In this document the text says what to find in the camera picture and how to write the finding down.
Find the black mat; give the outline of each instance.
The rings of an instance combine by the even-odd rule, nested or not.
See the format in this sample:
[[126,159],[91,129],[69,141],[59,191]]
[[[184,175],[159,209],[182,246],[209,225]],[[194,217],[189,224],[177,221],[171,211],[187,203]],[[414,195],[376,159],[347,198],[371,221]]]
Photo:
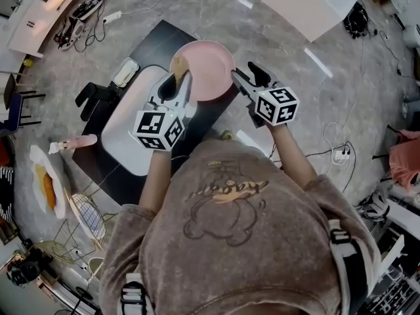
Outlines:
[[[182,46],[195,40],[191,35],[188,35],[170,23],[161,21],[144,38],[130,57],[140,66],[139,72],[141,69],[152,65],[158,65],[169,70],[169,65],[174,54]],[[124,90],[119,89],[121,96],[130,87],[135,77],[132,78]],[[173,149],[173,158],[189,155],[202,141],[203,137],[238,93],[239,90],[233,85],[218,99],[210,102],[199,102],[196,114],[191,119],[185,132],[185,139],[178,141]],[[117,102],[114,104],[108,104],[103,101],[98,102],[90,120],[86,124],[83,134],[96,134],[100,136],[116,106]],[[118,166],[119,163],[103,149],[100,139],[93,146],[77,149],[73,154],[73,160],[95,183],[100,184],[103,181],[100,185],[101,189],[118,204],[138,203],[146,177],[135,176],[128,172],[122,165]],[[173,160],[172,173],[175,173],[185,161],[185,157]]]

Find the brown hoodie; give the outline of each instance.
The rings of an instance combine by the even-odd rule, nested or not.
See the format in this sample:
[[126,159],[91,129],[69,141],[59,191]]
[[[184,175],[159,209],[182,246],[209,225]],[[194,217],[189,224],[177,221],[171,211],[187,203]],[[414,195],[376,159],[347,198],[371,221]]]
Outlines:
[[126,273],[140,272],[157,315],[221,315],[263,303],[338,314],[326,214],[366,243],[376,268],[373,238],[326,176],[302,190],[254,148],[204,142],[172,178],[156,216],[123,206],[101,309],[117,314]]

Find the pink frying pan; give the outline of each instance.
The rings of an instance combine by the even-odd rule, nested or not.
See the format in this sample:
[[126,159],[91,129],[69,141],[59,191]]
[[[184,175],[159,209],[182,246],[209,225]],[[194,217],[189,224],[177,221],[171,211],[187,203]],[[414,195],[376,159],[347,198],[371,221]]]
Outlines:
[[206,101],[223,95],[232,85],[230,72],[236,69],[228,49],[212,41],[194,41],[174,55],[188,61],[192,74],[191,99]]

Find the person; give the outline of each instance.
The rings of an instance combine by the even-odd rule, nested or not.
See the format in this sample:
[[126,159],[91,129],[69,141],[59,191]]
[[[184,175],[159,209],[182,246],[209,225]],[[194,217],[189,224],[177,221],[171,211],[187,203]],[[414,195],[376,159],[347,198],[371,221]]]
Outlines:
[[158,315],[339,314],[332,217],[365,243],[373,289],[379,250],[363,221],[287,125],[269,129],[283,171],[238,141],[202,142],[172,178],[171,153],[153,153],[139,205],[123,205],[115,222],[100,281],[105,315],[117,314],[133,272]]

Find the marble floor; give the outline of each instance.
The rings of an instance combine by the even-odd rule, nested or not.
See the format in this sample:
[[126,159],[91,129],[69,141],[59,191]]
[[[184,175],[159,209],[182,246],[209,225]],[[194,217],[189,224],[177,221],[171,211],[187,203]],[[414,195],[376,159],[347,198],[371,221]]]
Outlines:
[[[106,0],[104,15],[143,9],[156,1]],[[373,190],[384,175],[384,169],[380,162],[372,161],[371,156],[385,148],[387,124],[404,127],[401,105],[404,97],[417,94],[415,81],[396,75],[396,61],[379,36],[353,40],[339,24],[309,43],[259,0],[247,1],[253,4],[252,9],[238,0],[162,0],[150,10],[125,15],[107,25],[105,40],[93,43],[83,53],[73,49],[61,52],[52,40],[46,43],[45,57],[35,61],[28,71],[31,76],[24,80],[35,83],[38,90],[47,94],[45,100],[31,100],[30,108],[25,109],[41,119],[42,124],[19,130],[15,141],[15,215],[25,237],[33,241],[50,240],[60,226],[59,221],[52,215],[45,215],[34,202],[28,158],[31,142],[37,138],[57,141],[81,134],[85,123],[80,120],[81,110],[74,102],[79,91],[90,81],[107,85],[112,72],[160,20],[166,20],[198,39],[209,39],[226,46],[238,67],[245,72],[249,60],[271,69],[301,100],[297,120],[290,127],[304,153],[328,150],[324,129],[329,122],[336,122],[336,127],[330,125],[327,136],[337,144],[351,141],[357,157],[354,175],[344,195],[356,204]],[[370,0],[363,1],[373,21],[371,28],[376,27],[387,34],[387,45],[400,59],[400,69],[403,74],[411,74],[413,59],[403,44],[400,28],[378,5]],[[331,70],[332,78],[306,55],[305,48]],[[245,99],[239,95],[217,121],[215,129],[234,132],[241,129],[264,151],[271,151],[273,142],[268,131],[253,128],[245,104]],[[71,152],[62,155],[72,190],[85,189],[90,179],[72,161]],[[317,172],[329,171],[333,182],[343,190],[352,171],[353,158],[354,155],[351,163],[332,167],[330,171],[328,154],[312,156],[310,161]],[[91,185],[87,193],[95,187]],[[93,199],[103,213],[119,210],[119,205],[102,191]],[[88,251],[89,242],[85,236],[75,236]],[[60,265],[63,279],[71,286],[83,285],[84,273],[74,268]]]

